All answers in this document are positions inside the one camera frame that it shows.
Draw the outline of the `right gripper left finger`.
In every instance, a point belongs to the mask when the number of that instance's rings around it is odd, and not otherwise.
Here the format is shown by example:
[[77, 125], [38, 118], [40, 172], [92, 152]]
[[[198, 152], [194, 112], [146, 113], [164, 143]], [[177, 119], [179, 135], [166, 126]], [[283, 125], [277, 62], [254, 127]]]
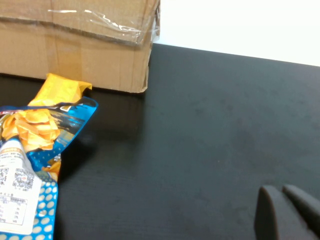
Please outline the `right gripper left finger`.
[[254, 218], [257, 240], [318, 240], [320, 234], [309, 229], [305, 220], [287, 198], [274, 186], [259, 188]]

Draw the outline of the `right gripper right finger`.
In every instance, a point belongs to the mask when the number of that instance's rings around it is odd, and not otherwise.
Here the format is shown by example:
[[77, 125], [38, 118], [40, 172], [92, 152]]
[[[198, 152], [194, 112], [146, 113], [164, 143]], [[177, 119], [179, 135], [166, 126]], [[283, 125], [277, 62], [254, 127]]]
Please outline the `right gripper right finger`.
[[320, 201], [295, 185], [284, 185], [282, 192], [315, 234], [320, 233]]

